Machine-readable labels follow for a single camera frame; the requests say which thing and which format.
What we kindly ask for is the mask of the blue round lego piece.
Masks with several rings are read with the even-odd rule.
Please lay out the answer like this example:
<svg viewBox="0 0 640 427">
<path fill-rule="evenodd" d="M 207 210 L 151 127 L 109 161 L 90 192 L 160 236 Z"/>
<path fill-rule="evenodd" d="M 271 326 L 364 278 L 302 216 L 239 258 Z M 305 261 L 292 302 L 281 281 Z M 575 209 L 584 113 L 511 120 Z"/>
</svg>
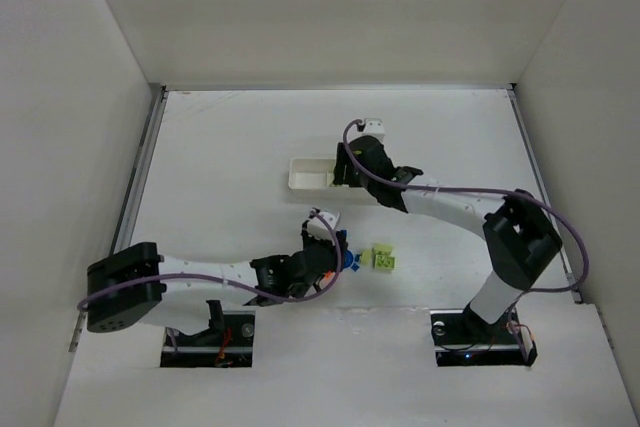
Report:
<svg viewBox="0 0 640 427">
<path fill-rule="evenodd" d="M 357 272 L 360 269 L 360 259 L 360 254 L 347 250 L 343 255 L 342 270 Z"/>
</svg>

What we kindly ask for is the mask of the small green lego brick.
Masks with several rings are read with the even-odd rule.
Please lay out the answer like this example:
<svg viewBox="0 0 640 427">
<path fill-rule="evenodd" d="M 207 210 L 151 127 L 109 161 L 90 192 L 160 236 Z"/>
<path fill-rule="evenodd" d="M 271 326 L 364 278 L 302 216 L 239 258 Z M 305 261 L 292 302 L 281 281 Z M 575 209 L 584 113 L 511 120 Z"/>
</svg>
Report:
<svg viewBox="0 0 640 427">
<path fill-rule="evenodd" d="M 393 254 L 393 246 L 385 243 L 374 243 L 360 253 L 361 264 L 372 264 L 377 256 L 390 257 Z"/>
</svg>

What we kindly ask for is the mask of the large green lego brick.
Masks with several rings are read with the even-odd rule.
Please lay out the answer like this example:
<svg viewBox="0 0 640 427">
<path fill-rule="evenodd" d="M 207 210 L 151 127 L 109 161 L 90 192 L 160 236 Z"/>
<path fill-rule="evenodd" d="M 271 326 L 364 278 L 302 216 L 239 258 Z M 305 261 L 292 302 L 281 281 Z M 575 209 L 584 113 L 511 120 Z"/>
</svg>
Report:
<svg viewBox="0 0 640 427">
<path fill-rule="evenodd" d="M 394 272 L 396 268 L 396 259 L 394 256 L 387 253 L 375 253 L 373 255 L 372 268 L 376 272 Z"/>
</svg>

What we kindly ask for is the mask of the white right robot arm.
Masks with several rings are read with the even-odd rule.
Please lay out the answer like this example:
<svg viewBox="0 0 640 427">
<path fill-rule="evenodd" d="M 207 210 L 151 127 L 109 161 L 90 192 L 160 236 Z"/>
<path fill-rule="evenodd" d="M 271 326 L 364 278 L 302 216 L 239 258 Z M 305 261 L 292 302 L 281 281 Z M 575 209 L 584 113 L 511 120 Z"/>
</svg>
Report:
<svg viewBox="0 0 640 427">
<path fill-rule="evenodd" d="M 470 331 L 495 327 L 509 307 L 537 282 L 562 248 L 562 240 L 528 192 L 450 193 L 418 187 L 423 171 L 396 166 L 383 143 L 361 135 L 336 148 L 334 183 L 359 188 L 386 208 L 424 216 L 468 232 L 483 242 L 491 272 L 461 317 Z"/>
</svg>

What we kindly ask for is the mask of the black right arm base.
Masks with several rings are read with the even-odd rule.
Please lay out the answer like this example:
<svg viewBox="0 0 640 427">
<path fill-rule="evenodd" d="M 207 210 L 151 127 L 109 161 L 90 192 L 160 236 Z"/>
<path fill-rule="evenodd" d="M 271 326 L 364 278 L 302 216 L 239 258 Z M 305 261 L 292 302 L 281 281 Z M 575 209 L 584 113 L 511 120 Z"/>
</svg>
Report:
<svg viewBox="0 0 640 427">
<path fill-rule="evenodd" d="M 431 311 L 430 322 L 438 367 L 531 367 L 538 358 L 532 331 L 515 310 L 493 325 L 455 309 Z"/>
</svg>

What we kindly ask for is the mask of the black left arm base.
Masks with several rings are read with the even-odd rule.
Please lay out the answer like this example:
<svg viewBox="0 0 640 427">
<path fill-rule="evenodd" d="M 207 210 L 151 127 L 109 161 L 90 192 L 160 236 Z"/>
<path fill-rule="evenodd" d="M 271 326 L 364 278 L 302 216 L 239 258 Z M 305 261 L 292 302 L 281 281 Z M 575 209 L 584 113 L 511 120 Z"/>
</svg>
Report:
<svg viewBox="0 0 640 427">
<path fill-rule="evenodd" d="M 165 334 L 161 368 L 251 368 L 256 316 L 254 310 L 228 309 L 208 301 L 208 323 L 195 334 L 172 329 Z"/>
</svg>

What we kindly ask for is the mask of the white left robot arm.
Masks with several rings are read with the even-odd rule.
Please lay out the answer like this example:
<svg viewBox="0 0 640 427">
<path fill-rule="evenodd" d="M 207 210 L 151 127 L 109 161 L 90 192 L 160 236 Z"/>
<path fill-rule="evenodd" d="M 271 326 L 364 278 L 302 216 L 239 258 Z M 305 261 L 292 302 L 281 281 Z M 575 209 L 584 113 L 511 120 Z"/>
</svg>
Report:
<svg viewBox="0 0 640 427">
<path fill-rule="evenodd" d="M 335 272 L 348 243 L 343 232 L 321 239 L 304 233 L 301 250 L 232 264 L 189 262 L 159 254 L 141 242 L 87 270 L 80 308 L 92 333 L 137 323 L 193 336 L 222 327 L 226 307 L 268 307 L 318 296 L 319 283 Z"/>
</svg>

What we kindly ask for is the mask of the white divided sorting tray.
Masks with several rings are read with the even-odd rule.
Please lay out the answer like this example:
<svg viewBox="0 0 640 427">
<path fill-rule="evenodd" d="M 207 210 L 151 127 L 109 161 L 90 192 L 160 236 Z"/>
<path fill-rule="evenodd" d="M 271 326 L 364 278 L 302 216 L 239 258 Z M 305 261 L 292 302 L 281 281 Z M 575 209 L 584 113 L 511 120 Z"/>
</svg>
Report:
<svg viewBox="0 0 640 427">
<path fill-rule="evenodd" d="M 334 158 L 292 158 L 288 187 L 299 197 L 375 205 L 376 200 L 363 188 L 333 184 Z"/>
</svg>

